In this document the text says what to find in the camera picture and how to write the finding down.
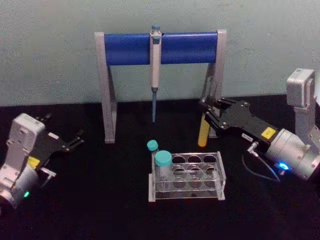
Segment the white label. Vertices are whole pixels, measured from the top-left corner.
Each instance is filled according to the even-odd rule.
[[[250,143],[252,143],[252,141],[254,140],[252,137],[249,137],[248,135],[242,133],[241,137],[243,137],[244,139],[247,139]]]
[[[55,134],[52,133],[52,132],[49,132],[49,133],[48,133],[48,136],[50,136],[50,137],[52,137],[52,138],[54,138],[54,139],[59,139],[59,136],[55,135]]]

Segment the teal cap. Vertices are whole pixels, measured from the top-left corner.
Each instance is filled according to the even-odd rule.
[[[166,150],[158,151],[155,154],[155,164],[157,164],[159,167],[170,166],[170,164],[172,164],[171,153]]]
[[[148,141],[148,143],[146,144],[146,146],[148,147],[149,151],[153,152],[155,150],[158,149],[158,143],[156,140],[150,140]]]

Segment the yellow label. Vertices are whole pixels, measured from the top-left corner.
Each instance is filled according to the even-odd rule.
[[[276,130],[268,126],[263,133],[261,133],[261,136],[269,140],[275,133]]]
[[[28,157],[28,165],[29,165],[30,167],[32,167],[33,169],[35,169],[35,168],[38,166],[39,163],[40,163],[40,160],[39,160],[39,159],[36,159],[36,158],[33,157],[33,156],[29,156],[29,157]]]

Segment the green led light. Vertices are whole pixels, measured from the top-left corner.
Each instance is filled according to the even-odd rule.
[[[30,195],[30,192],[29,192],[29,191],[26,191],[23,197],[26,198],[26,197],[28,197],[29,195]]]

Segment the blue led light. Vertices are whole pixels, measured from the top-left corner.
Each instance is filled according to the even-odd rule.
[[[280,163],[279,163],[279,167],[282,168],[282,169],[284,169],[284,170],[288,170],[288,169],[289,169],[288,165],[285,164],[285,163],[283,163],[283,162],[280,162]]]

